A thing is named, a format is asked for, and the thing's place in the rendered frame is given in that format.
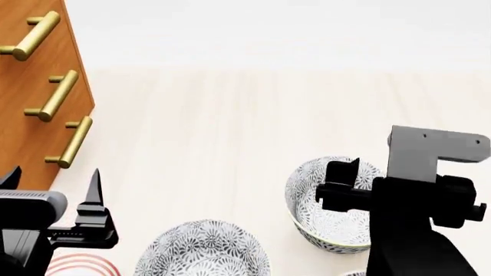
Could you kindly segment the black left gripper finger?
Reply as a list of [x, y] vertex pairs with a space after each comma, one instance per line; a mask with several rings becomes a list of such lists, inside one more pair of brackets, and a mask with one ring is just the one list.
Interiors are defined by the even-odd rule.
[[85, 201], [77, 207], [76, 226], [94, 229], [114, 230], [109, 209], [104, 206], [99, 169], [91, 177]]
[[21, 167], [16, 166], [11, 172], [0, 177], [0, 190], [16, 190], [21, 178]]

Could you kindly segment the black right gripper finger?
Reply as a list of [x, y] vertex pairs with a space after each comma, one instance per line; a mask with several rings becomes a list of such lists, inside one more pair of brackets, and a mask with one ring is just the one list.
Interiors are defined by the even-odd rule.
[[350, 162], [331, 161], [327, 164], [325, 173], [325, 185], [333, 189], [351, 189], [354, 188], [360, 159], [354, 159]]
[[436, 226], [461, 228], [466, 220], [475, 221], [476, 190], [471, 179], [437, 175], [436, 185], [431, 213]]

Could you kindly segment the red striped white plate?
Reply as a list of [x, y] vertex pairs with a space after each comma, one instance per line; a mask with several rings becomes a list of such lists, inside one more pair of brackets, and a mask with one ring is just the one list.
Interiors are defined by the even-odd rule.
[[45, 276], [122, 276], [118, 268], [99, 255], [76, 253], [51, 260]]

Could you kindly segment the wooden drawer cabinet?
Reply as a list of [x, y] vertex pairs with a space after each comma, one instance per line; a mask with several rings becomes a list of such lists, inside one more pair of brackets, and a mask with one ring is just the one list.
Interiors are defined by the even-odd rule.
[[[75, 131], [66, 122], [80, 121], [95, 106], [65, 0], [0, 0], [0, 45], [19, 43], [33, 29], [26, 19], [49, 11], [61, 21], [27, 61], [0, 54], [0, 176], [20, 166], [23, 190], [49, 190], [62, 168], [44, 158], [63, 153]], [[69, 70], [78, 80], [53, 119], [25, 116], [24, 109], [43, 107], [57, 88], [48, 78]]]

